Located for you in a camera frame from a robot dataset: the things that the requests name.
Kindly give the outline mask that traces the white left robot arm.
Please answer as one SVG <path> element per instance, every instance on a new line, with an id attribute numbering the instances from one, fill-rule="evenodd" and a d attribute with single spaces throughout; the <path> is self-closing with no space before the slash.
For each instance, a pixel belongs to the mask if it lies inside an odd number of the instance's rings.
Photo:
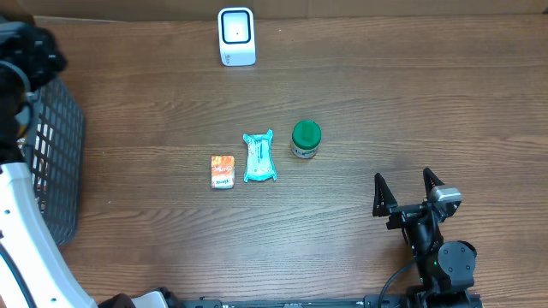
<path id="1" fill-rule="evenodd" d="M 95 307 L 59 246 L 74 238 L 85 119 L 58 75 L 53 34 L 1 23 L 1 299 L 8 307 Z"/>

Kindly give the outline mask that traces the teal wet wipes pack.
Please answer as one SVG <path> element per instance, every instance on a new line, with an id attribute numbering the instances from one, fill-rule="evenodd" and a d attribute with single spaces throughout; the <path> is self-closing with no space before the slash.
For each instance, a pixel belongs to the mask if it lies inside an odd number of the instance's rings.
<path id="1" fill-rule="evenodd" d="M 243 177 L 245 182 L 277 180 L 271 154 L 272 140 L 271 129 L 263 134 L 243 134 L 243 141 L 247 145 L 247 163 Z"/>

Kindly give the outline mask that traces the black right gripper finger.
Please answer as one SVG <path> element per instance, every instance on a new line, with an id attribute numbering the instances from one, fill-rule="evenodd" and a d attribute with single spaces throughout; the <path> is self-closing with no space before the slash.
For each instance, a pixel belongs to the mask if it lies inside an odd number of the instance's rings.
<path id="1" fill-rule="evenodd" d="M 423 180 L 427 199 L 441 199 L 444 183 L 432 172 L 430 168 L 423 169 Z"/>
<path id="2" fill-rule="evenodd" d="M 374 186 L 372 215 L 388 216 L 390 209 L 397 207 L 397 201 L 380 173 L 374 176 Z"/>

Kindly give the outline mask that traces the green lid seasoning jar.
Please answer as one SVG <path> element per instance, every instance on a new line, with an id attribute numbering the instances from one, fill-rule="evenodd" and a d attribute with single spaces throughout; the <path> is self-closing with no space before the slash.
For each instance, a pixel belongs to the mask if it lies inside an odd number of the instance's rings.
<path id="1" fill-rule="evenodd" d="M 299 121 L 291 135 L 292 152 L 299 158 L 312 158 L 318 152 L 321 138 L 321 128 L 316 122 Z"/>

